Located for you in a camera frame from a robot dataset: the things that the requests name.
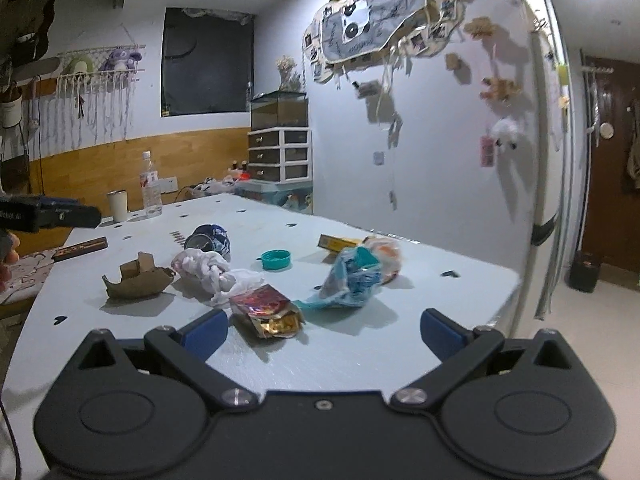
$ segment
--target white cup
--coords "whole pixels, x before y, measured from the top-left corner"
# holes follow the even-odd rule
[[[109,209],[111,209],[111,215],[113,216],[113,222],[119,224],[126,222],[129,218],[127,211],[127,192],[125,190],[111,191],[107,193],[109,199]]]

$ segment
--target black bin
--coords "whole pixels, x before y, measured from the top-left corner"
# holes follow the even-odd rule
[[[594,254],[578,251],[569,272],[569,286],[592,293],[600,277],[600,264],[600,259]]]

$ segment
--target purple stuffed toy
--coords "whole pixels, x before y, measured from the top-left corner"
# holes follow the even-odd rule
[[[140,61],[141,59],[142,54],[140,54],[139,52],[129,52],[124,48],[117,48],[109,54],[109,57],[100,67],[100,71],[104,72],[106,70],[133,70],[136,67],[135,62]]]

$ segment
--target dark window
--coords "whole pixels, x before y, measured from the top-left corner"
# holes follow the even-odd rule
[[[162,116],[247,111],[253,16],[167,9],[162,52]]]

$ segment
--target white table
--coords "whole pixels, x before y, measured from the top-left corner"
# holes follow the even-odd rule
[[[260,270],[256,258],[264,251],[291,251],[292,267],[268,272],[266,279],[292,300],[308,298],[327,276],[330,267],[323,262],[327,252],[316,246],[320,234],[351,238],[368,234],[340,222],[229,195],[165,206],[162,216],[153,219],[139,214],[121,226],[73,230],[67,245],[105,236],[109,247],[54,265],[22,329],[2,391],[24,480],[39,478],[47,470],[33,437],[36,409],[89,330],[109,328],[118,338],[140,338],[153,327],[179,328],[209,311],[206,296],[182,281],[159,297],[111,308],[106,306],[100,277],[107,274],[117,282],[119,265],[135,259],[138,251],[152,253],[158,266],[169,266],[180,251],[170,233],[180,231],[186,237],[206,223],[228,230],[233,268]],[[419,319],[425,308],[435,307],[473,327],[487,323],[518,286],[512,270],[423,244],[400,243],[401,276],[364,308],[308,313],[303,332],[291,340],[248,344],[231,328],[208,363],[260,393],[284,388],[381,390],[389,397],[439,364],[420,338]],[[440,276],[448,270],[460,278]],[[67,319],[54,326],[56,316]],[[3,434],[4,422],[0,479],[11,479],[14,460]]]

